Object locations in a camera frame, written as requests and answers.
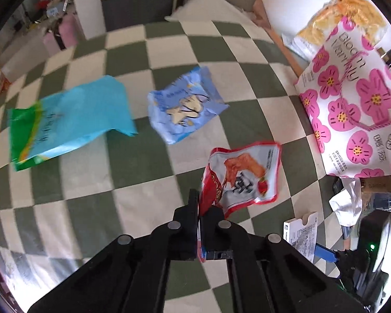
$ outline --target light blue package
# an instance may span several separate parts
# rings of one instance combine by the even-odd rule
[[[11,159],[17,170],[73,151],[115,129],[136,134],[126,89],[111,76],[9,110]]]
[[[196,67],[165,89],[150,92],[148,102],[150,124],[167,144],[186,138],[229,107],[207,67]]]

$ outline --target white pillow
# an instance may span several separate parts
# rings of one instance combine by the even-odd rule
[[[226,0],[189,0],[178,8],[167,21],[222,21],[254,24],[245,14]]]

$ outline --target pink rope handle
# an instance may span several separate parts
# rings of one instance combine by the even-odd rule
[[[360,55],[367,56],[368,53],[367,53],[367,52],[364,52],[364,51],[359,51],[359,52],[357,52],[356,54],[354,54],[354,55],[347,61],[347,63],[345,64],[345,66],[348,67],[348,66],[351,64],[351,62],[352,62],[353,60],[355,60],[355,58],[357,58],[357,57],[360,56]],[[345,78],[346,78],[346,75],[347,75],[347,69],[345,69],[345,73],[343,74],[342,79],[340,80],[340,88],[339,88],[339,91],[340,91],[340,97],[341,97],[341,102],[342,102],[342,108],[346,111],[349,122],[351,122],[351,123],[354,124],[355,126],[357,126],[357,127],[359,127],[359,128],[362,128],[362,129],[364,129],[364,130],[366,130],[366,131],[368,131],[368,132],[372,132],[373,130],[380,129],[380,128],[384,128],[384,127],[386,127],[386,126],[391,125],[391,119],[387,119],[387,120],[384,120],[384,121],[382,121],[382,122],[380,122],[380,123],[374,124],[374,125],[372,125],[372,126],[368,126],[368,125],[365,125],[365,124],[362,123],[362,122],[359,122],[359,121],[354,120],[354,119],[350,116],[349,111],[348,111],[347,108],[345,107],[345,104],[344,104],[345,99],[344,99],[344,97],[343,97],[343,95],[342,95],[342,85],[343,85],[343,81],[344,81]]]

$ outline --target floral paper bag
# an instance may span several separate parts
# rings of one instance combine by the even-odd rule
[[[295,84],[327,174],[391,175],[391,74],[343,18]]]

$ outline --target green and white checkered tablecloth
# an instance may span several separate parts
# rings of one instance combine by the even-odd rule
[[[197,64],[209,67],[230,105],[183,141],[167,146],[151,128],[147,94]],[[108,74],[127,90],[139,134],[114,130],[90,144],[15,172],[6,110]],[[283,221],[319,214],[317,241],[341,248],[313,130],[296,76],[255,25],[163,22],[107,33],[49,58],[0,96],[0,270],[27,310],[120,234],[150,234],[198,188],[213,147],[257,140],[282,144],[276,202],[231,215],[249,233],[282,234]],[[333,264],[315,260],[326,274]],[[165,312],[231,312],[225,261],[172,262]]]

